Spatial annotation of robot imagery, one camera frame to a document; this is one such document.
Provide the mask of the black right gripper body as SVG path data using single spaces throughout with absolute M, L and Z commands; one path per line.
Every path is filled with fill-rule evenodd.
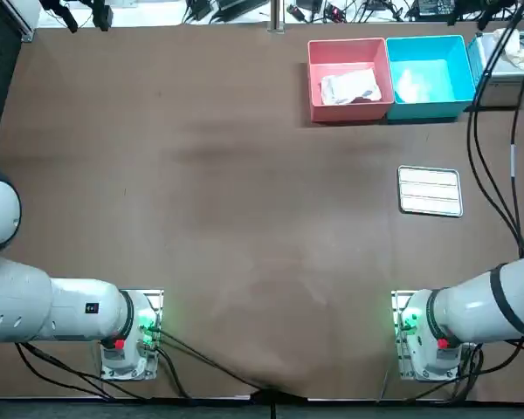
M 476 12 L 492 10 L 496 12 L 500 9 L 511 8 L 518 1 L 514 0 L 457 0 L 457 9 L 459 12 Z

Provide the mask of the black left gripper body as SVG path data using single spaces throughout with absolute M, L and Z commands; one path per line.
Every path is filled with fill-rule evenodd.
M 104 0 L 40 0 L 40 4 L 45 10 L 53 10 L 59 7 L 66 7 L 70 10 L 82 7 L 89 9 L 98 9 L 100 6 L 109 7 L 108 2 Z

